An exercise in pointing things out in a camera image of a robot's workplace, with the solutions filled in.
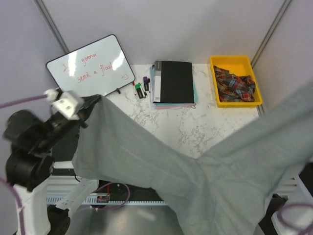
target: metal pole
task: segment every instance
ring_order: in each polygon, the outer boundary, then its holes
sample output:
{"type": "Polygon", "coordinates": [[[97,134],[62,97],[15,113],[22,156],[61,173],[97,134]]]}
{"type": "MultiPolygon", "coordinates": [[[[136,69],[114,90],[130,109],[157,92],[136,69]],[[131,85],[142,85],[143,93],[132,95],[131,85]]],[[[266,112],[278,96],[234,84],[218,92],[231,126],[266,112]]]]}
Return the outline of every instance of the metal pole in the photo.
{"type": "Polygon", "coordinates": [[[293,0],[285,0],[282,4],[282,6],[280,7],[273,23],[271,24],[268,32],[266,33],[260,47],[258,48],[257,52],[255,53],[255,56],[253,57],[252,61],[251,61],[251,66],[252,68],[255,66],[256,62],[258,61],[258,59],[260,58],[263,50],[265,49],[266,45],[268,44],[270,38],[272,37],[274,31],[276,30],[278,24],[280,23],[281,19],[283,18],[283,16],[285,15],[288,7],[290,6],[291,2],[293,0]]]}
{"type": "Polygon", "coordinates": [[[50,15],[47,7],[43,3],[43,1],[42,0],[34,0],[34,2],[37,5],[37,7],[39,8],[39,10],[42,12],[42,15],[43,15],[45,21],[47,22],[50,30],[52,31],[55,39],[57,40],[57,42],[59,43],[59,45],[63,49],[64,53],[69,53],[69,49],[68,49],[64,39],[62,38],[62,36],[58,30],[58,27],[54,23],[51,15],[50,15]]]}

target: gray wall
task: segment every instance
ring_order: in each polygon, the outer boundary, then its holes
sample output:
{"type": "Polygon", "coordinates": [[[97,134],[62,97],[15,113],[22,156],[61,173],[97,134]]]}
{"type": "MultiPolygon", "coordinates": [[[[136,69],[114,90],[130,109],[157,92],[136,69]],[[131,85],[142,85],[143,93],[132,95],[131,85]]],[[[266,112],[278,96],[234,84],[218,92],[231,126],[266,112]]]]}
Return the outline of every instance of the gray wall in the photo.
{"type": "MultiPolygon", "coordinates": [[[[56,87],[45,63],[63,52],[37,6],[32,0],[0,1],[0,103],[42,94],[56,87]]],[[[48,117],[45,101],[0,110],[0,133],[15,111],[31,109],[41,118],[48,117]]],[[[0,176],[5,177],[5,162],[10,154],[8,142],[0,138],[0,176]]],[[[13,196],[0,186],[0,234],[17,230],[13,196]]]]}
{"type": "Polygon", "coordinates": [[[42,0],[70,50],[115,34],[131,64],[251,59],[283,0],[42,0]]]}
{"type": "Polygon", "coordinates": [[[254,67],[265,110],[313,78],[313,1],[294,0],[254,67]]]}

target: cable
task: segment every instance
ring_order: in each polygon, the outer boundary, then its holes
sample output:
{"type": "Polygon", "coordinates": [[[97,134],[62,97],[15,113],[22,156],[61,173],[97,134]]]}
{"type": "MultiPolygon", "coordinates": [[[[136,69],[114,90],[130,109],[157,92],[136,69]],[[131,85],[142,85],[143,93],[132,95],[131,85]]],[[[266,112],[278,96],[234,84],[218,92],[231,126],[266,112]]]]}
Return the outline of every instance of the cable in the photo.
{"type": "Polygon", "coordinates": [[[291,208],[311,208],[313,209],[313,204],[309,204],[309,203],[291,203],[289,205],[284,206],[282,209],[280,209],[277,213],[277,219],[279,220],[279,222],[281,222],[283,225],[285,225],[286,227],[293,229],[295,231],[298,232],[298,235],[306,235],[310,232],[313,231],[313,222],[305,229],[302,230],[300,228],[297,228],[296,226],[294,226],[293,224],[287,222],[284,218],[283,218],[283,211],[291,209],[291,208]]]}
{"type": "Polygon", "coordinates": [[[28,98],[24,98],[24,99],[13,100],[13,101],[10,101],[10,102],[4,103],[4,104],[0,104],[0,109],[6,108],[9,106],[13,106],[16,104],[21,104],[21,103],[37,100],[37,99],[44,99],[46,97],[47,96],[45,94],[42,94],[42,95],[28,97],[28,98]]]}
{"type": "Polygon", "coordinates": [[[80,182],[80,180],[77,179],[77,175],[76,175],[76,174],[74,175],[74,177],[75,177],[75,180],[77,180],[78,182],[80,182]]]}
{"type": "Polygon", "coordinates": [[[53,106],[50,105],[50,107],[49,107],[49,112],[50,112],[50,115],[51,115],[51,116],[54,114],[52,108],[53,108],[53,106]]]}
{"type": "MultiPolygon", "coordinates": [[[[99,191],[99,190],[101,190],[101,189],[103,189],[103,188],[105,188],[105,187],[107,187],[107,186],[109,186],[109,185],[111,185],[111,184],[117,184],[117,183],[107,183],[107,184],[105,184],[105,185],[103,185],[103,186],[101,186],[100,188],[98,188],[96,191],[94,191],[94,192],[97,192],[97,191],[99,191]]],[[[127,195],[127,198],[126,198],[126,200],[122,203],[122,204],[120,204],[120,205],[118,205],[118,206],[116,206],[116,207],[109,207],[109,208],[93,208],[92,206],[90,206],[90,207],[86,207],[86,208],[82,208],[82,209],[80,209],[80,210],[78,210],[77,212],[81,212],[81,211],[84,211],[84,210],[89,210],[89,209],[94,209],[94,210],[96,210],[96,211],[111,211],[111,210],[115,210],[115,209],[117,209],[117,208],[120,208],[120,207],[122,207],[123,205],[125,205],[127,202],[128,202],[128,200],[129,200],[129,198],[130,198],[130,196],[131,196],[131,191],[130,191],[130,189],[129,189],[129,187],[126,185],[126,184],[121,184],[121,185],[123,185],[123,186],[125,186],[125,188],[127,189],[127,191],[128,191],[128,195],[127,195]]]]}
{"type": "Polygon", "coordinates": [[[22,235],[26,235],[25,232],[25,221],[24,221],[24,213],[23,213],[23,206],[22,206],[22,200],[18,194],[18,192],[15,190],[15,188],[13,188],[12,186],[10,186],[5,179],[0,177],[0,182],[3,183],[13,194],[13,196],[16,199],[16,203],[18,205],[18,209],[19,209],[19,219],[20,219],[20,229],[21,229],[21,234],[22,235]]]}

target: yellow plastic bin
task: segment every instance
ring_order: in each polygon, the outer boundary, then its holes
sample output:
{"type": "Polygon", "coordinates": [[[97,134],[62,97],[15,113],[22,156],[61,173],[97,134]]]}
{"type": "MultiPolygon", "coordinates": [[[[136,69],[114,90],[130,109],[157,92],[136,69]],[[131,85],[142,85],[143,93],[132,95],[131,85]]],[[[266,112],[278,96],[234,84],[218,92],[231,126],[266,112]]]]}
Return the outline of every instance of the yellow plastic bin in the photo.
{"type": "Polygon", "coordinates": [[[259,86],[256,82],[249,57],[247,57],[246,55],[213,55],[210,57],[210,64],[213,74],[213,83],[215,88],[217,106],[219,108],[255,108],[256,106],[263,103],[259,86]],[[230,73],[233,73],[237,76],[250,75],[252,80],[255,82],[255,92],[253,93],[254,102],[221,102],[213,68],[214,65],[221,69],[229,70],[230,73]]]}

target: gray fabric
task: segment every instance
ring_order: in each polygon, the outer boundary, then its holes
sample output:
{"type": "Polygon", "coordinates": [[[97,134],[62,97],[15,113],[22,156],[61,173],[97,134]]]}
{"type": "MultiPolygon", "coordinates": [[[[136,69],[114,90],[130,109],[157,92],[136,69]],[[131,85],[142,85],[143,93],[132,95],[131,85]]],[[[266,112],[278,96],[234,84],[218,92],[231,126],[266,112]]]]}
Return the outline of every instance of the gray fabric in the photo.
{"type": "Polygon", "coordinates": [[[313,82],[200,158],[163,144],[106,98],[81,130],[75,172],[152,187],[186,235],[251,235],[277,186],[313,154],[313,82]]]}

